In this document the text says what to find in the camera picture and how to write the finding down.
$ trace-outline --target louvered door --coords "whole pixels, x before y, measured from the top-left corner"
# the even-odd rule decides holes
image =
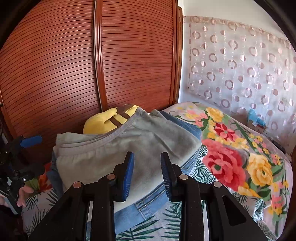
[[[180,21],[175,0],[41,0],[0,50],[12,136],[41,135],[29,157],[45,162],[57,133],[82,133],[102,110],[173,104]]]
[[[95,45],[103,109],[133,103],[147,111],[173,103],[176,2],[97,2]]]
[[[57,133],[82,133],[100,112],[93,61],[92,0],[37,4],[0,51],[0,90],[14,137],[41,135],[30,158],[51,159]]]

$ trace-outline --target red flower print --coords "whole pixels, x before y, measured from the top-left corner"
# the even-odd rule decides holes
[[[266,145],[264,142],[261,143],[261,146],[262,146],[263,148],[267,148],[267,145]]]
[[[237,191],[243,186],[246,174],[242,168],[242,158],[236,150],[224,147],[221,143],[205,139],[202,143],[207,146],[208,153],[203,163],[214,176],[225,186]]]
[[[223,123],[219,124],[216,123],[216,127],[214,129],[218,136],[224,138],[226,141],[227,139],[234,142],[234,140],[238,137],[233,130],[228,129]]]
[[[207,119],[207,115],[205,113],[200,114],[200,119]]]
[[[52,188],[52,185],[50,181],[48,180],[46,176],[46,172],[50,170],[51,163],[47,163],[44,165],[45,167],[45,172],[44,174],[39,176],[38,182],[39,182],[39,192],[45,192],[46,190],[49,190]]]
[[[203,127],[203,124],[202,124],[201,121],[198,121],[198,120],[196,120],[196,119],[194,119],[194,120],[195,120],[195,125],[197,125],[199,128],[200,128],[200,127]]]
[[[279,208],[279,207],[282,207],[284,201],[283,201],[283,198],[280,196],[280,197],[276,197],[274,195],[271,196],[272,199],[271,199],[271,206],[276,209],[276,208]]]
[[[263,153],[262,148],[257,147],[257,150],[258,150],[259,153]]]

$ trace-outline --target yellow flower print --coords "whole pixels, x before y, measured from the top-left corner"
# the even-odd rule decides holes
[[[216,134],[216,131],[214,130],[214,126],[209,125],[208,130],[214,134]]]
[[[277,207],[274,209],[274,211],[276,212],[277,215],[280,215],[283,212],[282,207]]]
[[[225,145],[227,145],[227,146],[229,146],[230,145],[230,141],[226,141],[224,138],[221,138],[220,136],[217,136],[216,138],[215,138],[215,141],[218,141],[218,142],[220,142],[221,144],[225,144]]]
[[[265,154],[269,154],[269,151],[266,148],[263,148],[263,151],[265,152]]]
[[[256,142],[252,142],[253,147],[257,148],[258,144]]]
[[[213,121],[222,122],[222,118],[224,116],[222,111],[217,110],[217,109],[212,108],[212,107],[208,107],[206,110],[207,110],[207,115],[212,117]]]
[[[246,182],[244,183],[243,186],[238,187],[237,192],[241,195],[260,198],[260,196],[253,189],[249,188],[249,185]]]
[[[289,183],[288,183],[287,180],[283,181],[283,186],[284,186],[285,188],[288,188],[288,187],[289,187]]]
[[[215,126],[215,122],[213,122],[213,120],[209,120],[208,123],[209,123],[210,126]]]
[[[234,142],[231,143],[231,146],[237,149],[249,149],[249,146],[246,145],[247,144],[247,140],[244,138],[236,138]]]
[[[261,136],[256,136],[256,138],[259,142],[263,142],[263,138]]]
[[[207,138],[215,139],[215,138],[216,138],[216,135],[215,135],[213,132],[209,132],[209,133],[207,134]]]
[[[194,120],[196,117],[198,117],[197,114],[189,114],[189,113],[186,113],[185,116],[187,117],[187,119],[190,119],[190,120]]]
[[[272,206],[267,208],[267,211],[269,214],[273,215],[274,214],[274,209],[272,208]]]
[[[278,192],[279,191],[279,186],[277,183],[273,183],[272,186],[274,187],[274,192]]]
[[[267,157],[250,153],[247,171],[251,176],[251,180],[256,186],[271,185],[273,182],[271,165],[268,163]]]

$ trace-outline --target white wall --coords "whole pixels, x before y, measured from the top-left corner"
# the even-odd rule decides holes
[[[183,14],[184,14],[184,0],[178,0],[178,6],[183,8]]]
[[[179,0],[178,5],[183,8],[185,16],[216,17],[242,22],[287,39],[276,22],[253,0]]]

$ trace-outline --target black clamp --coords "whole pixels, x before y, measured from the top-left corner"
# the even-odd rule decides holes
[[[41,164],[25,166],[18,155],[22,148],[27,148],[42,142],[41,136],[24,138],[19,136],[7,143],[0,151],[0,193],[4,196],[14,214],[20,214],[21,207],[17,206],[19,189],[26,181],[44,174]]]
[[[113,202],[124,202],[128,197],[133,167],[134,154],[128,152],[113,173],[87,185],[75,182],[41,220],[29,241],[39,241],[41,237],[43,240],[85,240],[90,201],[93,201],[91,240],[115,241]]]
[[[204,241],[201,200],[205,200],[210,241],[267,240],[260,227],[220,182],[197,182],[172,164],[167,152],[160,157],[166,194],[182,202],[179,241]]]

